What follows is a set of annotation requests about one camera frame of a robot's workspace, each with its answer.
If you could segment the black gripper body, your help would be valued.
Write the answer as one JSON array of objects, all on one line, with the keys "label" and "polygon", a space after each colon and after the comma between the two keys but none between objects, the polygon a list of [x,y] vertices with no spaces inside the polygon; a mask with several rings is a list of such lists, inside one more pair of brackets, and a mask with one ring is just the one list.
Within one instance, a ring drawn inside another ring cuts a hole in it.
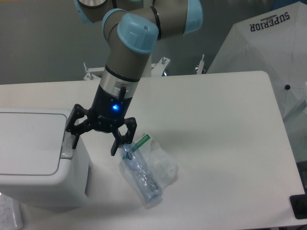
[{"label": "black gripper body", "polygon": [[128,91],[124,85],[117,90],[117,95],[112,95],[98,86],[87,114],[91,129],[111,133],[124,124],[124,117],[132,98],[126,96]]}]

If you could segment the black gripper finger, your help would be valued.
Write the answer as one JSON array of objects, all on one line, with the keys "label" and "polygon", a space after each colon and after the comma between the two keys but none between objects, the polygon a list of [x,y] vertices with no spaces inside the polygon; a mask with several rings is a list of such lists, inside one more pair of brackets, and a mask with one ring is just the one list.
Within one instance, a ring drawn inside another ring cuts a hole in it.
[{"label": "black gripper finger", "polygon": [[72,149],[76,149],[80,136],[93,129],[92,121],[87,118],[83,122],[78,123],[78,120],[87,116],[89,110],[84,109],[80,104],[75,104],[69,118],[66,122],[65,131],[75,136],[72,142]]},{"label": "black gripper finger", "polygon": [[[126,126],[127,132],[121,135],[119,128]],[[115,138],[111,148],[111,156],[115,156],[117,149],[124,144],[131,144],[136,132],[137,122],[135,117],[121,118],[111,128],[112,134]]]}]

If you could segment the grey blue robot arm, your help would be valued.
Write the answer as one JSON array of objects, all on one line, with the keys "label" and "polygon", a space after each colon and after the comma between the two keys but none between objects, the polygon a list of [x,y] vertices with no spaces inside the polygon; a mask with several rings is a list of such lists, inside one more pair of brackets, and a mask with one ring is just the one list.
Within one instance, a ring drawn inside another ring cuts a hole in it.
[{"label": "grey blue robot arm", "polygon": [[66,131],[77,147],[81,134],[91,130],[112,133],[111,155],[130,144],[136,119],[126,113],[156,42],[201,28],[203,11],[198,0],[77,0],[75,7],[84,22],[102,22],[102,33],[111,49],[89,109],[76,104]]}]

